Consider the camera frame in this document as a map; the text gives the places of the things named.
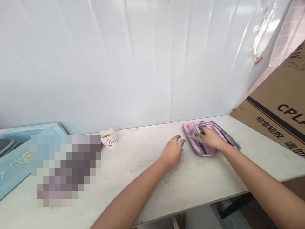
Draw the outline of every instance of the black stripe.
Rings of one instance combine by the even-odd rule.
[[[305,135],[289,125],[287,122],[276,116],[274,113],[272,113],[270,110],[268,110],[266,107],[261,105],[259,102],[251,98],[250,96],[246,99],[250,104],[252,104],[255,108],[263,112],[265,115],[267,115],[270,119],[272,119],[274,122],[276,122],[279,126],[281,126],[283,129],[288,131],[293,137],[295,137],[297,140],[302,142],[305,145]]]

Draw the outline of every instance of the desk leg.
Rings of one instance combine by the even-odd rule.
[[[245,206],[247,203],[250,203],[254,199],[255,199],[254,196],[250,192],[243,194],[236,201],[234,201],[230,206],[228,206],[225,210],[218,211],[220,218],[224,219],[225,217],[231,215],[233,212],[235,212],[238,209],[240,209],[241,207]]]

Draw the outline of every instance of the forearm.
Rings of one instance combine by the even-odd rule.
[[[304,227],[304,201],[234,147],[224,144],[220,150],[279,228]]]
[[[115,197],[91,229],[130,229],[150,194],[169,169],[164,161],[158,159]]]

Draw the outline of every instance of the pink tiled wall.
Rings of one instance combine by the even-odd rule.
[[[275,42],[269,67],[248,91],[248,97],[305,40],[305,0],[293,0]]]

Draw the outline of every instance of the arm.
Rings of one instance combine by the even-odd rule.
[[[279,228],[304,228],[305,202],[261,169],[215,131],[203,128],[201,138],[220,150],[249,191]]]
[[[145,206],[150,194],[164,175],[180,162],[185,140],[173,137],[162,155],[148,169],[124,188],[106,207],[91,229],[130,229]]]

